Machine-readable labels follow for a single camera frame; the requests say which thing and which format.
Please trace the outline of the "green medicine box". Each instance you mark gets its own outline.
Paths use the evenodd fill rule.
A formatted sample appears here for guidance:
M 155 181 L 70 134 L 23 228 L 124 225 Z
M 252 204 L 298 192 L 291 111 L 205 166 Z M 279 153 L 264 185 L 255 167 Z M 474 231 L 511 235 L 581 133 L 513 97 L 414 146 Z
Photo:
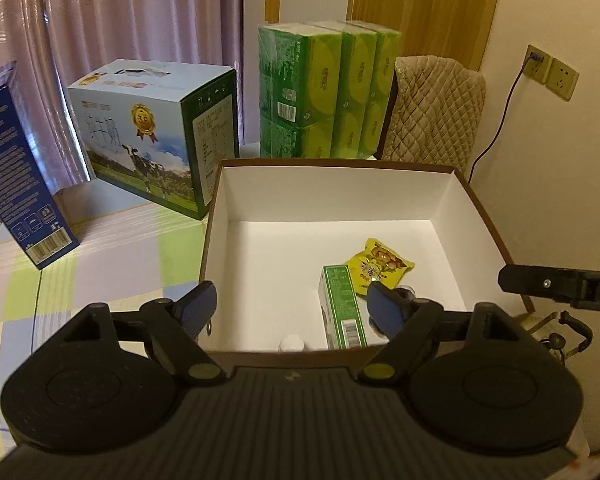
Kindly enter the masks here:
M 318 298 L 329 350 L 379 346 L 388 341 L 370 326 L 366 301 L 356 296 L 349 269 L 344 264 L 324 266 Z

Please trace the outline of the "yellow snack packet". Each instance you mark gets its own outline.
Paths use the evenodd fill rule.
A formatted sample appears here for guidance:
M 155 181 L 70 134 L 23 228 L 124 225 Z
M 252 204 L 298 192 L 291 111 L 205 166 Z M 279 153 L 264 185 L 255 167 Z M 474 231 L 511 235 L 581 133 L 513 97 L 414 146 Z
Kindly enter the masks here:
M 369 238 L 362 252 L 351 257 L 346 266 L 350 273 L 353 289 L 358 296 L 366 297 L 373 282 L 395 288 L 415 263 L 402 258 L 390 247 L 376 238 Z

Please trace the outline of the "dark velvet scrunchie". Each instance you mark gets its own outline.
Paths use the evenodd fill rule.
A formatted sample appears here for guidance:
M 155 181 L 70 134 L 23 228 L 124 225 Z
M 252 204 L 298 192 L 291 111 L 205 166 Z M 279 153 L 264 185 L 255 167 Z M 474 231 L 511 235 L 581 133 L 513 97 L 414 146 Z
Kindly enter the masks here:
M 415 299 L 415 292 L 410 286 L 399 286 L 394 291 L 405 301 L 413 301 Z

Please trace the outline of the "checkered tablecloth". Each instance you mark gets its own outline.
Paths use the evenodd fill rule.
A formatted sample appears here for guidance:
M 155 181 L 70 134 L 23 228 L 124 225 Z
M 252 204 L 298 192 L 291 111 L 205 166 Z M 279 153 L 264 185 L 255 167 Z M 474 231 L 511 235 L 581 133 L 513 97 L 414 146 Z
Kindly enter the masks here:
M 94 180 L 61 194 L 79 247 L 38 270 L 0 230 L 0 392 L 12 372 L 91 302 L 135 310 L 197 281 L 207 223 Z M 0 409 L 0 458 L 14 445 Z

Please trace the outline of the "brown cardboard storage box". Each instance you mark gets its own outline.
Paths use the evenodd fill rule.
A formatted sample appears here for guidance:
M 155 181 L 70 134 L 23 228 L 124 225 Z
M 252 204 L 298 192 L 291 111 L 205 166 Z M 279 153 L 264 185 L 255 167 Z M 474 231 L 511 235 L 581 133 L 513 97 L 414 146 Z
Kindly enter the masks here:
M 450 167 L 328 159 L 235 159 L 216 179 L 200 276 L 218 306 L 199 337 L 209 351 L 275 352 L 289 335 L 327 346 L 318 299 L 325 266 L 374 238 L 414 263 L 404 283 L 454 311 L 481 301 L 511 316 L 510 255 L 466 181 Z

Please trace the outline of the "cow milk carton box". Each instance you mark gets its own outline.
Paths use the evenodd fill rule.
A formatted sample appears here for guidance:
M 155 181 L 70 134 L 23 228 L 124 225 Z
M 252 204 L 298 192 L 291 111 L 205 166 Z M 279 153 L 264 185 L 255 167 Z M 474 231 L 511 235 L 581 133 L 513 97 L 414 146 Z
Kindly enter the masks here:
M 67 89 L 99 179 L 200 220 L 238 155 L 237 75 L 222 65 L 122 60 Z

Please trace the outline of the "quilted beige chair cover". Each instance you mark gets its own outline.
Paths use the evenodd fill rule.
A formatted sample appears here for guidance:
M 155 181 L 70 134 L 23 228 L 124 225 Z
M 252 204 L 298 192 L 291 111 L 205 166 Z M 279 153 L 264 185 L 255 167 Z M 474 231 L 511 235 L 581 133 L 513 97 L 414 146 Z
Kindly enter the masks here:
M 381 158 L 464 171 L 486 102 L 483 74 L 452 58 L 400 56 L 396 84 Z

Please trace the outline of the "blue milk carton box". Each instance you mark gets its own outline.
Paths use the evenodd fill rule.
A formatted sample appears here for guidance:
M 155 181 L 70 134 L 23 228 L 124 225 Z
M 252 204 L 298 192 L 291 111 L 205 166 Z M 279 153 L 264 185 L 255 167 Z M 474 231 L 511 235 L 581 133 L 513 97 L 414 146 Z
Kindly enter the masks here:
M 38 269 L 79 246 L 57 196 L 47 185 L 17 64 L 0 66 L 0 221 Z

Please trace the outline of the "green tissue pack stack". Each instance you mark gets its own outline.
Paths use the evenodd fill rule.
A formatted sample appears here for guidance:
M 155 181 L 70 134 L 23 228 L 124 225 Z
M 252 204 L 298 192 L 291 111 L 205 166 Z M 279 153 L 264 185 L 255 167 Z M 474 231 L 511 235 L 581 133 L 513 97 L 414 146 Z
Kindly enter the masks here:
M 401 42 L 360 21 L 259 27 L 260 155 L 366 159 L 377 151 Z

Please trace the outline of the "pink curtain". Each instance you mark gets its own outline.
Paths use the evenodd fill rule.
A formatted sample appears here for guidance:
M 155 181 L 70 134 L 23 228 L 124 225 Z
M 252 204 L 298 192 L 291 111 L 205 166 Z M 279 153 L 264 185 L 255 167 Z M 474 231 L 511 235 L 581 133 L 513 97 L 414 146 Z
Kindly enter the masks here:
M 90 177 L 69 84 L 117 58 L 241 68 L 243 8 L 244 0 L 0 0 L 0 67 L 15 63 L 50 189 Z

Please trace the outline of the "wall power socket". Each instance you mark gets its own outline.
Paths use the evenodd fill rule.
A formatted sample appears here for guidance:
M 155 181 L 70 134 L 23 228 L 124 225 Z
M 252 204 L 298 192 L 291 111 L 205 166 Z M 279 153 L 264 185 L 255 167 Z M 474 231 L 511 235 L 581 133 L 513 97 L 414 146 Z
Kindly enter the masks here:
M 532 44 L 528 45 L 522 73 L 566 102 L 571 100 L 580 77 L 573 67 Z

